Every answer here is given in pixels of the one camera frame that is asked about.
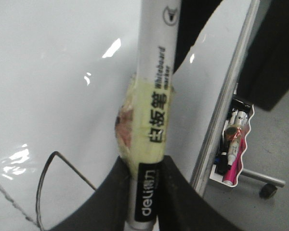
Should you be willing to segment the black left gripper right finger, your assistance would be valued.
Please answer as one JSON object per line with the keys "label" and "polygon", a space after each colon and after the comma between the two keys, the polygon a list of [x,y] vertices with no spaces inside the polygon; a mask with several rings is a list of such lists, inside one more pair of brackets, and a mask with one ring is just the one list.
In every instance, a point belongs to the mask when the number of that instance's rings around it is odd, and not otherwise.
{"label": "black left gripper right finger", "polygon": [[240,230],[203,200],[168,155],[161,163],[158,225],[161,231]]}

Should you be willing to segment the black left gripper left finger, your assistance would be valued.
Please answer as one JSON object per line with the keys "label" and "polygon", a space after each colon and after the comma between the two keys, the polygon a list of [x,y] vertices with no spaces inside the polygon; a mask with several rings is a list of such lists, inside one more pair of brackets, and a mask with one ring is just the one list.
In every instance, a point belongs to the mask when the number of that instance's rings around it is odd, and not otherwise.
{"label": "black left gripper left finger", "polygon": [[52,231],[122,231],[128,210],[130,172],[118,157],[109,174],[75,212]]}

